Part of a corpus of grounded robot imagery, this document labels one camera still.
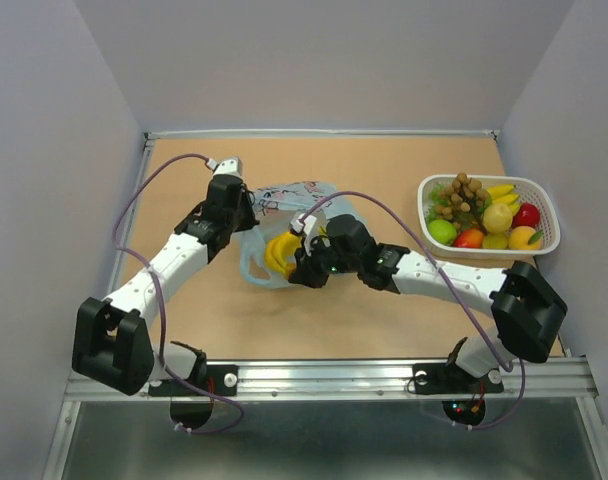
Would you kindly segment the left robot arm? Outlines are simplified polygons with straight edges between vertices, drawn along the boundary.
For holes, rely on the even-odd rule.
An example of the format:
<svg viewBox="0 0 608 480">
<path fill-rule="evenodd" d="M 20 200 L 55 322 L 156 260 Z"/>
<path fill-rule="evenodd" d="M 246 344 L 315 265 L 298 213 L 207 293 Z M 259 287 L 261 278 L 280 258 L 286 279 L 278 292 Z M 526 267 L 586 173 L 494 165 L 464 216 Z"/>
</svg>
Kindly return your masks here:
<svg viewBox="0 0 608 480">
<path fill-rule="evenodd" d="M 236 174 L 216 174 L 206 198 L 174 229 L 162 249 L 119 289 L 78 309 L 74 372 L 126 395 L 150 381 L 172 379 L 183 393 L 206 382 L 204 356 L 180 342 L 151 342 L 149 329 L 165 303 L 213 261 L 239 231 L 257 225 L 250 193 Z"/>
</svg>

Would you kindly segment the yellow pear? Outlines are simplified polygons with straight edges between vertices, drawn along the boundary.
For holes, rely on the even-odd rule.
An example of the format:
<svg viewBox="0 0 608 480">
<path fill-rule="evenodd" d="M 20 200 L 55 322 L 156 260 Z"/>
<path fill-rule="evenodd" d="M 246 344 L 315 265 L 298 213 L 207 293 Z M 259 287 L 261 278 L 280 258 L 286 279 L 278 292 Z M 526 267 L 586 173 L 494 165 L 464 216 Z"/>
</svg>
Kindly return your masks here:
<svg viewBox="0 0 608 480">
<path fill-rule="evenodd" d="M 482 225 L 490 234 L 506 232 L 512 225 L 513 212 L 509 206 L 502 203 L 493 203 L 485 209 Z"/>
</svg>

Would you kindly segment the blue plastic bag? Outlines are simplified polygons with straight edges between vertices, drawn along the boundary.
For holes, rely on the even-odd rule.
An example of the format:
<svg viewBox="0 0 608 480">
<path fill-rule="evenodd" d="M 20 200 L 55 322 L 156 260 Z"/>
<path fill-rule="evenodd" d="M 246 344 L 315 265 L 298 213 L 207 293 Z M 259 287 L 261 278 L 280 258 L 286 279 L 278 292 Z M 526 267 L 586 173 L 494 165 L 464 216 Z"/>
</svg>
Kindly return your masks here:
<svg viewBox="0 0 608 480">
<path fill-rule="evenodd" d="M 252 192 L 252 207 L 259 224 L 236 236 L 241 248 L 240 272 L 244 279 L 267 289 L 299 286 L 290 284 L 288 279 L 265 265 L 266 244 L 290 231 L 290 221 L 296 213 L 315 215 L 319 221 L 319 234 L 325 232 L 330 219 L 343 214 L 352 215 L 364 224 L 350 200 L 336 192 L 335 185 L 320 181 L 279 184 Z"/>
</svg>

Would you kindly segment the yellow banana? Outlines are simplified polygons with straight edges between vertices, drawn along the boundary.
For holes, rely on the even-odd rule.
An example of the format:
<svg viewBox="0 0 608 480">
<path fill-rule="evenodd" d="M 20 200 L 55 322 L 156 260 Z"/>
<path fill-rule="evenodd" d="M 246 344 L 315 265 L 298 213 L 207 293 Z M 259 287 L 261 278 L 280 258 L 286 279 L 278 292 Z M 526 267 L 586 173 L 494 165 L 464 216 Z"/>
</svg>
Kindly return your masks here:
<svg viewBox="0 0 608 480">
<path fill-rule="evenodd" d="M 296 269 L 295 252 L 301 246 L 301 239 L 290 231 L 271 239 L 265 247 L 264 263 L 273 272 L 289 279 Z"/>
</svg>

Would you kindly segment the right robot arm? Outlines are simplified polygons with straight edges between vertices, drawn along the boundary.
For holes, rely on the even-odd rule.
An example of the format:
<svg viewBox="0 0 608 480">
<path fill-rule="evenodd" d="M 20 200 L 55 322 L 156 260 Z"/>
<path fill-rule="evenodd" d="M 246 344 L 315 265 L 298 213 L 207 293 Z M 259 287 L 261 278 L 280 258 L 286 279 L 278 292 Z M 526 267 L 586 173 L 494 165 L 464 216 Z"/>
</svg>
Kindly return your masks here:
<svg viewBox="0 0 608 480">
<path fill-rule="evenodd" d="M 336 274 L 354 274 L 366 286 L 399 295 L 457 303 L 467 317 L 483 312 L 494 327 L 478 328 L 449 354 L 441 379 L 466 390 L 496 369 L 510 370 L 515 360 L 545 363 L 568 307 L 531 264 L 516 261 L 507 269 L 474 268 L 439 262 L 406 247 L 377 242 L 349 214 L 319 228 L 314 215 L 298 214 L 290 231 L 300 240 L 288 280 L 322 288 Z"/>
</svg>

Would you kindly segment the green apple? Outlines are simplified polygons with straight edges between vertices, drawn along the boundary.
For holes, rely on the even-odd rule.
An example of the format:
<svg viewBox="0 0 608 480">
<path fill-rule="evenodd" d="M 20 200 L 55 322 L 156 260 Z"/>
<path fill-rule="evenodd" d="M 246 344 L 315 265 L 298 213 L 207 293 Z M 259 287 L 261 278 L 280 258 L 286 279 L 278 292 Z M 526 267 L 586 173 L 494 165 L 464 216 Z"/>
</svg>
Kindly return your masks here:
<svg viewBox="0 0 608 480">
<path fill-rule="evenodd" d="M 448 220 L 435 219 L 428 224 L 431 237 L 439 244 L 450 246 L 458 236 L 456 227 Z"/>
</svg>

